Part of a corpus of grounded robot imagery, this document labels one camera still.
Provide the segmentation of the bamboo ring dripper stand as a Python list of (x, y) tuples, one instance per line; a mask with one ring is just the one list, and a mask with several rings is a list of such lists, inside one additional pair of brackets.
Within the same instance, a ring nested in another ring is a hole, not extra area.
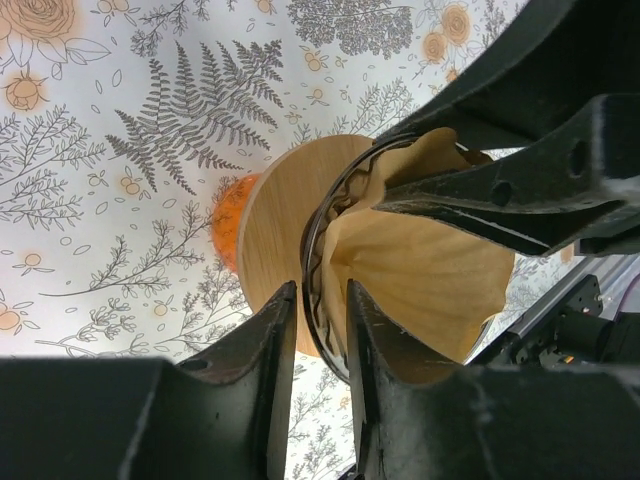
[(260, 175), (236, 245), (237, 274), (252, 311), (282, 284), (302, 283), (300, 248), (307, 222), (339, 174), (372, 144), (358, 134), (320, 138), (288, 150)]

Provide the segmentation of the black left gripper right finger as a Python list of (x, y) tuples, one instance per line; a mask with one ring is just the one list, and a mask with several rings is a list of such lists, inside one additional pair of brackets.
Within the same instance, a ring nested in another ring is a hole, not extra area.
[(525, 336), (458, 365), (347, 294), (351, 479), (635, 479), (639, 316), (558, 302)]

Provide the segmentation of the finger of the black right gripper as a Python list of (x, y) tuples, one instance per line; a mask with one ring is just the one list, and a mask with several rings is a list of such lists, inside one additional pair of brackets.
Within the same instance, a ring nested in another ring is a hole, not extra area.
[(472, 149), (520, 147), (597, 95), (638, 90), (638, 1), (530, 1), (453, 82), (378, 138), (449, 127)]
[(528, 256), (639, 251), (639, 97), (601, 95), (488, 165), (390, 188), (380, 211), (429, 217)]

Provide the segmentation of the brown paper coffee filter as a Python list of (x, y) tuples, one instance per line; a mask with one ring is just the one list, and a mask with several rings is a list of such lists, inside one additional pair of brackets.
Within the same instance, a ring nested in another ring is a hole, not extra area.
[(321, 305), (336, 345), (347, 345), (347, 284), (359, 282), (408, 334), (463, 363), (482, 327), (506, 304), (513, 252), (425, 217), (377, 210), (396, 186), (490, 162), (461, 153), (457, 134), (437, 128), (350, 173), (324, 234)]

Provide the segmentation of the ribbed glass coffee dripper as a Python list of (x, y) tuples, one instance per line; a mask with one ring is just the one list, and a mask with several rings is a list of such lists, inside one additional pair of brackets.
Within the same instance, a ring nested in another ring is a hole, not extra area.
[(497, 169), (480, 150), (453, 142), (458, 163), (440, 161), (416, 132), (379, 137), (336, 176), (310, 217), (301, 240), (303, 304), (313, 341), (329, 368), (349, 381), (346, 337), (329, 309), (324, 278), (330, 255), (326, 232), (336, 219), (362, 208), (398, 215), (440, 219), (458, 211), (494, 212), (504, 206), (493, 200)]

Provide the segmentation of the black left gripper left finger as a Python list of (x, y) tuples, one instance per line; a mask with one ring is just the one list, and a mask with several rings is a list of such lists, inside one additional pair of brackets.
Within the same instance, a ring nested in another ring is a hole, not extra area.
[(26, 358), (1, 364), (5, 479), (280, 479), (296, 286), (180, 363)]

